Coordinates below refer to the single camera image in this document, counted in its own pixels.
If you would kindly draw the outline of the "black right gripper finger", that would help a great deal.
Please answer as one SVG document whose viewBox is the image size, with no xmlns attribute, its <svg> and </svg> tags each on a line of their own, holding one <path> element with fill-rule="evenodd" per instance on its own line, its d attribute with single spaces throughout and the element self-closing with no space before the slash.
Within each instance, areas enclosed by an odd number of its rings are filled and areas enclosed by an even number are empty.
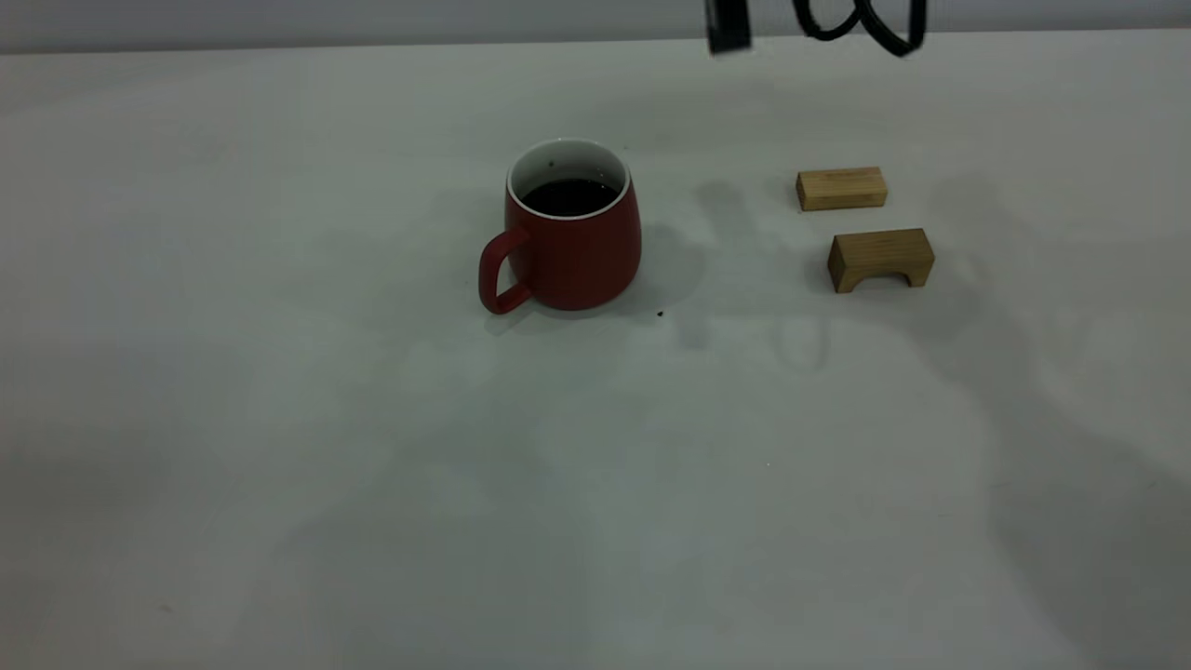
<svg viewBox="0 0 1191 670">
<path fill-rule="evenodd" d="M 750 14 L 747 0 L 705 1 L 706 42 L 712 56 L 752 49 Z"/>
</svg>

